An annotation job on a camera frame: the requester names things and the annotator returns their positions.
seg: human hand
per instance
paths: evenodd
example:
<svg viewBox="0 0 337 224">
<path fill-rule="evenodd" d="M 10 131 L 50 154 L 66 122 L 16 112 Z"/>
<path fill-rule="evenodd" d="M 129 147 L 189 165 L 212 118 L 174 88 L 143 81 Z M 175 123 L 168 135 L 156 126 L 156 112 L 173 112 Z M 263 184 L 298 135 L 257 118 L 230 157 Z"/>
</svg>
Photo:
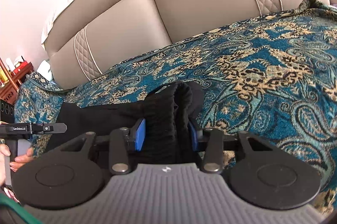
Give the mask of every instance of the human hand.
<svg viewBox="0 0 337 224">
<path fill-rule="evenodd" d="M 29 148 L 25 155 L 17 156 L 14 161 L 10 163 L 11 170 L 16 172 L 21 166 L 33 160 L 33 148 Z M 5 156 L 10 156 L 11 152 L 5 144 L 0 144 L 0 185 L 5 182 Z"/>
</svg>

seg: white logo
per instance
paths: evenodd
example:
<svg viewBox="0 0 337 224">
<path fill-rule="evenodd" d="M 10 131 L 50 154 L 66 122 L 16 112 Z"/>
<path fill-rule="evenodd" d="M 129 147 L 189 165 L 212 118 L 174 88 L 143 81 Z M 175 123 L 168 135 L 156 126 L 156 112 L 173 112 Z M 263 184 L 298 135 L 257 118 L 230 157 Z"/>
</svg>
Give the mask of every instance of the white logo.
<svg viewBox="0 0 337 224">
<path fill-rule="evenodd" d="M 163 172 L 167 173 L 170 172 L 172 169 L 168 166 L 166 166 L 165 168 L 162 168 Z"/>
</svg>

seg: finger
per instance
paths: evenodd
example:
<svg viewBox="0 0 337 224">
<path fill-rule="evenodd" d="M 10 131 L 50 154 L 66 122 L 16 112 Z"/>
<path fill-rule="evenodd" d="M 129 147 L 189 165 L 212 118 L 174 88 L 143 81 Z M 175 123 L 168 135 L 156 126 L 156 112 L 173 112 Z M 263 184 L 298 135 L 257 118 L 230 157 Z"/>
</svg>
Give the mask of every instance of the finger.
<svg viewBox="0 0 337 224">
<path fill-rule="evenodd" d="M 9 151 L 8 146 L 3 143 L 0 144 L 0 153 L 4 154 L 7 157 L 11 155 L 11 152 Z"/>
<path fill-rule="evenodd" d="M 24 163 L 18 163 L 18 162 L 15 162 L 15 161 L 11 161 L 11 162 L 9 163 L 9 165 L 10 165 L 11 167 L 13 167 L 13 168 L 18 169 L 18 168 L 22 167 L 22 166 L 25 165 L 25 164 L 24 164 Z"/>
<path fill-rule="evenodd" d="M 27 155 L 28 157 L 32 157 L 33 154 L 34 154 L 34 149 L 33 149 L 33 148 L 29 148 L 29 149 L 27 150 L 27 152 L 26 152 L 26 155 Z"/>
<path fill-rule="evenodd" d="M 33 157 L 28 157 L 27 155 L 18 156 L 14 159 L 16 162 L 27 163 L 33 160 Z"/>
</svg>

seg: floral pattern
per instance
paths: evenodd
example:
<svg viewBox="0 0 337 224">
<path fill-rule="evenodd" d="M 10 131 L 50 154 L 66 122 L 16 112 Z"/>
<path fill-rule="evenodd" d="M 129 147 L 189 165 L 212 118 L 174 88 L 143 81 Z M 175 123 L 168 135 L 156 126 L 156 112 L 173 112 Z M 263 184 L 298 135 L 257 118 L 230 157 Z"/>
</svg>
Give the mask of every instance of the floral pattern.
<svg viewBox="0 0 337 224">
<path fill-rule="evenodd" d="M 201 126 L 247 130 L 306 161 L 321 176 L 316 208 L 336 206 L 337 9 L 317 0 L 236 22 L 115 65 L 61 90 L 33 73 L 21 86 L 16 122 L 55 122 L 64 101 L 80 107 L 144 99 L 155 87 L 196 81 L 205 90 Z M 48 137 L 32 138 L 37 155 Z M 224 163 L 235 164 L 224 152 Z"/>
</svg>

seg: black circular joint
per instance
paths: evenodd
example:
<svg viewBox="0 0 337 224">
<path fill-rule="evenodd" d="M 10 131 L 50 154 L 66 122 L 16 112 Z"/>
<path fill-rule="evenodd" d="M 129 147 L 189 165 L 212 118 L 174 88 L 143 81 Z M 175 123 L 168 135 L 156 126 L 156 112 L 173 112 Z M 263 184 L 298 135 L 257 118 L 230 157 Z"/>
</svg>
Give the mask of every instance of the black circular joint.
<svg viewBox="0 0 337 224">
<path fill-rule="evenodd" d="M 21 167 L 12 186 L 23 203 L 57 210 L 90 200 L 101 190 L 103 176 L 98 165 L 80 153 L 47 153 Z"/>
<path fill-rule="evenodd" d="M 320 189 L 317 171 L 284 152 L 259 151 L 230 171 L 230 186 L 243 200 L 267 209 L 293 209 L 310 202 Z"/>
</svg>

